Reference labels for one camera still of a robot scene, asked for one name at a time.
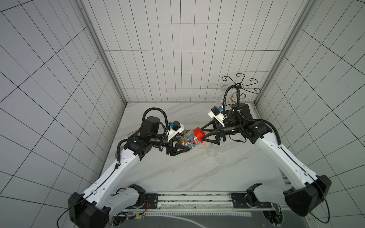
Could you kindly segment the colourful candy jar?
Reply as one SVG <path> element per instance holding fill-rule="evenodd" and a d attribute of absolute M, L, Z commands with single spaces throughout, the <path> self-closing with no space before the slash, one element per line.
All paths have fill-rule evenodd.
<path fill-rule="evenodd" d="M 220 148 L 220 145 L 210 143 L 208 146 L 207 155 L 212 158 L 216 157 L 218 154 L 219 148 Z"/>

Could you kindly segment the small clear candy jar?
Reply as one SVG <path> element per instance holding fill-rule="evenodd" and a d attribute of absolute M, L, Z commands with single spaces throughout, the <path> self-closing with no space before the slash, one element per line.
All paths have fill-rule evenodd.
<path fill-rule="evenodd" d="M 227 151 L 227 145 L 221 144 L 217 150 L 218 154 L 224 154 Z"/>

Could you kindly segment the pile of round lollipops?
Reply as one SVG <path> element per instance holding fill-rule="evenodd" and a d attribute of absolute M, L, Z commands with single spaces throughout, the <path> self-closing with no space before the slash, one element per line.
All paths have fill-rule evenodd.
<path fill-rule="evenodd" d="M 186 146 L 190 149 L 196 147 L 198 145 L 198 141 L 195 138 L 194 134 L 186 134 L 184 136 L 182 136 L 179 140 L 178 143 L 180 145 Z"/>

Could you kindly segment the red lid candy jar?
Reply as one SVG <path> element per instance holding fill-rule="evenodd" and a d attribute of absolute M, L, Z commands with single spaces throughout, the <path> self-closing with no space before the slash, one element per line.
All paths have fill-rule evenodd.
<path fill-rule="evenodd" d="M 193 130 L 183 130 L 182 135 L 178 138 L 178 143 L 182 146 L 193 149 L 195 147 L 203 147 L 204 141 L 202 138 L 206 133 L 199 127 Z"/>

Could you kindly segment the clear large jar lid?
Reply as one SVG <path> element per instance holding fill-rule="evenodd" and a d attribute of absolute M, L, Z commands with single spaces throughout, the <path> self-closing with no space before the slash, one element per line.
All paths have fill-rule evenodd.
<path fill-rule="evenodd" d="M 222 154 L 216 155 L 214 160 L 218 165 L 223 165 L 225 163 L 225 157 Z"/>

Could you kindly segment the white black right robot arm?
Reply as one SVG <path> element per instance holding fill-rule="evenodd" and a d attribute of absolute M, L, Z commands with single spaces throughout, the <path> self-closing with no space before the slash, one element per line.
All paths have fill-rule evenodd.
<path fill-rule="evenodd" d="M 208 115 L 212 120 L 202 128 L 207 132 L 202 141 L 220 145 L 232 135 L 240 134 L 244 138 L 242 143 L 251 142 L 260 148 L 289 181 L 280 189 L 262 183 L 252 185 L 243 198 L 248 207 L 255 209 L 262 203 L 273 203 L 287 206 L 305 217 L 320 204 L 328 203 L 326 196 L 332 185 L 330 178 L 317 175 L 285 147 L 272 123 L 254 119 L 247 105 L 240 103 L 237 85 L 227 87 L 222 105 L 214 106 Z"/>

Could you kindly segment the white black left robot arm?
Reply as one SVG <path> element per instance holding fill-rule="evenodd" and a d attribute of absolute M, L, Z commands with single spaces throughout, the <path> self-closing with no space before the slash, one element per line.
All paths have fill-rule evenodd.
<path fill-rule="evenodd" d="M 127 219 L 136 218 L 128 215 L 126 209 L 129 207 L 147 210 L 145 189 L 139 185 L 131 184 L 121 193 L 115 189 L 152 148 L 166 150 L 169 156 L 188 152 L 188 147 L 177 142 L 176 136 L 183 131 L 183 124 L 168 122 L 162 109 L 147 109 L 140 128 L 118 143 L 117 158 L 110 167 L 81 194 L 75 192 L 70 196 L 66 210 L 70 221 L 78 228 L 104 228 L 108 223 L 118 226 Z"/>

